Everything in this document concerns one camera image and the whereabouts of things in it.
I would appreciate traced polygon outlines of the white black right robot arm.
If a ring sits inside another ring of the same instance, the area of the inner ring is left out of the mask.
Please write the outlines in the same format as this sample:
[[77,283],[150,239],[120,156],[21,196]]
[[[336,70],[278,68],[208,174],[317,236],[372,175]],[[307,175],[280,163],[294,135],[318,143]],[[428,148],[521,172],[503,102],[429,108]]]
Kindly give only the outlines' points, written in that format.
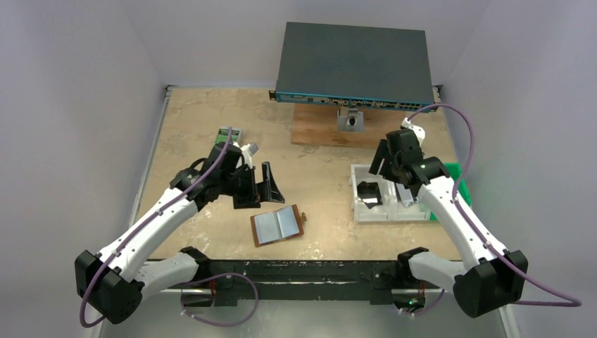
[[507,249],[478,221],[461,201],[447,167],[435,156],[424,156],[414,130],[387,133],[369,171],[408,188],[436,216],[461,257],[459,262],[446,260],[423,247],[405,251],[397,256],[400,281],[425,281],[452,292],[471,318],[520,300],[526,256]]

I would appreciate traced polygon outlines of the brown leather card holder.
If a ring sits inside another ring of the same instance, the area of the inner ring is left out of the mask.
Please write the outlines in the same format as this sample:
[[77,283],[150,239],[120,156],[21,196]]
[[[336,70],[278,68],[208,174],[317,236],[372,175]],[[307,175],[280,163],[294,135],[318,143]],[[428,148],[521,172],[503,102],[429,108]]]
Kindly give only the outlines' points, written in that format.
[[255,247],[283,242],[304,235],[306,214],[293,204],[250,217]]

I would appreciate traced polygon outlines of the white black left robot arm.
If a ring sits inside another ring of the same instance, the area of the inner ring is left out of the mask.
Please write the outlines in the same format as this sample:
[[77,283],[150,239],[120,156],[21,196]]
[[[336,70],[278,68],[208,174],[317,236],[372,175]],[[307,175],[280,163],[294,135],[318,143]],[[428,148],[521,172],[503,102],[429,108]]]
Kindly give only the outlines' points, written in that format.
[[143,300],[164,289],[232,277],[213,270],[211,260],[190,246],[152,265],[147,260],[180,225],[219,196],[231,197],[235,209],[260,208],[265,202],[283,204],[270,164],[262,163],[263,180],[257,182],[250,157],[230,142],[215,144],[208,157],[179,171],[150,211],[125,233],[97,253],[85,250],[75,259],[83,327],[93,327],[85,318],[87,306],[98,311],[101,320],[119,324]]

